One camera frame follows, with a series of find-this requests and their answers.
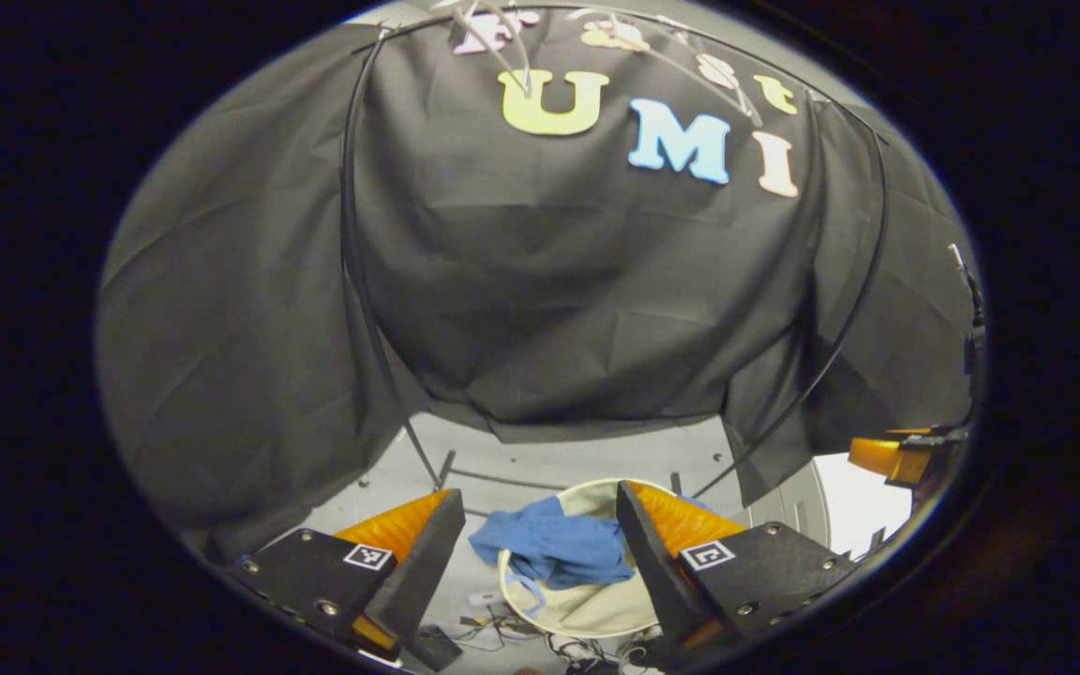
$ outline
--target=blue letter m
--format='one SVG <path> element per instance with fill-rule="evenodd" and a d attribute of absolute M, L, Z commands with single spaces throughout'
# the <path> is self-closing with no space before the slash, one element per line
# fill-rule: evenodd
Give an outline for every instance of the blue letter m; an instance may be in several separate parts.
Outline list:
<path fill-rule="evenodd" d="M 658 146 L 664 146 L 673 171 L 681 171 L 696 154 L 690 165 L 694 178 L 713 183 L 728 183 L 728 170 L 724 167 L 724 137 L 731 132 L 731 124 L 712 116 L 698 116 L 690 129 L 683 130 L 673 116 L 673 110 L 664 103 L 651 98 L 633 98 L 631 108 L 639 114 L 639 138 L 636 149 L 627 153 L 627 161 L 638 167 L 659 170 L 664 166 L 664 158 Z"/>

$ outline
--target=black fabric backdrop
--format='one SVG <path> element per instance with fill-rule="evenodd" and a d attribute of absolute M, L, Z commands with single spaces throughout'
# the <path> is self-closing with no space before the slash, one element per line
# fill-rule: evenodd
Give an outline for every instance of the black fabric backdrop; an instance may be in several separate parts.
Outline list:
<path fill-rule="evenodd" d="M 564 72 L 611 77 L 578 136 L 510 127 L 501 66 L 454 55 L 447 23 L 391 39 L 373 66 L 356 226 L 408 408 L 507 442 L 720 415 L 746 503 L 853 433 L 962 417 L 971 309 L 947 244 L 971 264 L 972 251 L 883 127 L 889 233 L 869 298 L 807 405 L 750 451 L 852 309 L 883 208 L 874 136 L 802 82 L 696 39 L 735 68 L 762 132 L 793 143 L 800 193 L 772 195 L 750 120 L 654 57 L 582 44 L 563 14 L 523 39 L 554 73 L 546 110 L 571 106 Z M 694 68 L 664 29 L 635 23 Z M 216 558 L 295 525 L 402 426 L 339 266 L 339 148 L 354 52 L 374 38 L 335 27 L 219 98 L 138 188 L 104 269 L 109 426 L 158 513 Z M 769 106 L 753 75 L 778 77 L 798 114 Z M 631 166 L 633 97 L 681 124 L 728 120 L 731 181 Z"/>

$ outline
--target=hanging letter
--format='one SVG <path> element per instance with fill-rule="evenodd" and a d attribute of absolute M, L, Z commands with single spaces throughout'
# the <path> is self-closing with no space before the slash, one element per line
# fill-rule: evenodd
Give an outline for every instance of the hanging letter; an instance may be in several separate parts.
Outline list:
<path fill-rule="evenodd" d="M 523 80 L 523 71 L 513 72 Z M 600 94 L 611 78 L 596 72 L 565 73 L 565 81 L 573 85 L 573 110 L 567 112 L 549 112 L 541 106 L 543 85 L 551 80 L 552 72 L 532 68 L 528 82 L 531 96 L 526 96 L 510 72 L 498 73 L 498 82 L 507 86 L 502 93 L 502 116 L 507 123 L 519 132 L 569 136 L 585 132 L 599 121 Z"/>
<path fill-rule="evenodd" d="M 766 132 L 753 132 L 753 139 L 761 145 L 766 167 L 757 184 L 774 195 L 798 197 L 798 188 L 789 181 L 789 141 Z"/>
<path fill-rule="evenodd" d="M 514 19 L 515 32 L 522 31 L 523 25 L 534 25 L 540 22 L 540 14 L 535 12 L 516 12 L 515 14 L 507 14 L 507 16 Z M 511 39 L 511 29 L 502 25 L 498 14 L 477 14 L 477 16 L 469 18 L 469 25 L 472 26 L 472 30 L 465 33 L 464 42 L 455 48 L 454 54 L 480 54 L 486 51 L 477 36 L 473 33 L 474 31 L 483 36 L 496 52 L 507 45 L 507 42 L 502 41 L 503 39 Z"/>
<path fill-rule="evenodd" d="M 639 137 L 636 149 L 627 153 L 627 161 L 638 167 L 659 170 L 664 166 L 664 158 L 659 151 L 664 147 L 673 171 L 681 171 L 694 154 L 690 175 L 702 180 L 728 183 L 728 170 L 724 166 L 724 137 L 731 132 L 731 124 L 712 116 L 698 116 L 689 129 L 673 116 L 673 110 L 664 103 L 650 98 L 631 99 L 631 109 L 639 114 Z"/>
<path fill-rule="evenodd" d="M 785 89 L 774 78 L 764 75 L 755 75 L 753 76 L 753 80 L 761 82 L 761 91 L 766 95 L 766 102 L 769 102 L 772 107 L 783 112 L 789 112 L 789 114 L 797 114 L 798 108 L 785 100 L 786 98 L 794 98 L 793 91 Z"/>

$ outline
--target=yellow letter u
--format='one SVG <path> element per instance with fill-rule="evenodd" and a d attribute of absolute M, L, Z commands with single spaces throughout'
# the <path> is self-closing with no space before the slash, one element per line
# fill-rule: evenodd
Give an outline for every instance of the yellow letter u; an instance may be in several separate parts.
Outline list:
<path fill-rule="evenodd" d="M 523 80 L 523 71 L 514 73 L 519 81 Z M 502 93 L 502 116 L 507 123 L 519 132 L 569 136 L 571 133 L 585 132 L 599 121 L 600 93 L 603 86 L 611 82 L 607 76 L 582 71 L 565 73 L 565 81 L 573 85 L 573 110 L 567 112 L 549 112 L 541 106 L 543 85 L 551 80 L 552 72 L 532 69 L 528 82 L 528 90 L 531 91 L 529 97 L 523 94 L 510 72 L 499 73 L 498 82 L 507 85 Z"/>

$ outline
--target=white floor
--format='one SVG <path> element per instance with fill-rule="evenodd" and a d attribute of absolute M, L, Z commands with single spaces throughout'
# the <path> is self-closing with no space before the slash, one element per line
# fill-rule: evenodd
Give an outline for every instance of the white floor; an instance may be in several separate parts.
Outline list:
<path fill-rule="evenodd" d="M 456 450 L 453 462 L 456 472 L 447 475 L 445 487 L 461 488 L 465 508 L 475 512 L 518 510 L 556 494 L 561 487 L 599 478 L 650 480 L 672 487 L 672 474 L 678 472 L 683 490 L 693 492 L 726 469 L 731 458 L 728 441 L 717 418 L 693 427 L 624 438 L 512 445 L 501 444 L 491 433 L 468 429 L 430 415 L 416 416 L 411 422 L 429 461 L 437 472 L 449 449 Z M 510 486 L 459 472 L 522 480 L 549 487 Z M 314 509 L 295 528 L 338 532 L 429 491 L 431 482 L 428 472 L 406 435 L 400 433 L 363 480 Z M 853 556 L 869 549 L 870 534 L 876 529 L 886 527 L 888 537 L 903 525 L 909 513 L 907 490 L 883 486 L 881 477 L 848 464 L 845 456 L 816 458 L 812 465 L 794 475 L 780 490 L 746 510 L 741 509 L 735 480 L 724 480 L 719 486 L 703 495 L 702 500 L 715 512 L 741 525 L 781 521 L 805 530 L 832 551 L 852 551 Z M 813 514 L 810 524 L 807 524 L 807 513 Z M 491 565 L 485 565 L 468 543 L 469 536 L 476 532 L 483 522 L 483 516 L 467 513 L 461 538 L 423 618 L 424 624 L 441 625 L 450 636 L 469 632 L 471 627 L 461 623 L 463 617 L 486 620 L 491 618 L 491 610 L 497 615 L 508 611 L 502 604 L 489 609 L 473 607 L 467 598 L 471 593 L 492 593 L 498 589 L 497 572 Z M 484 629 L 472 639 L 459 643 L 464 653 L 445 672 L 510 675 L 524 665 L 551 675 L 565 672 L 567 662 L 550 652 L 542 637 L 504 642 L 499 640 L 492 629 Z M 607 652 L 612 652 L 621 644 L 622 639 L 600 642 Z"/>

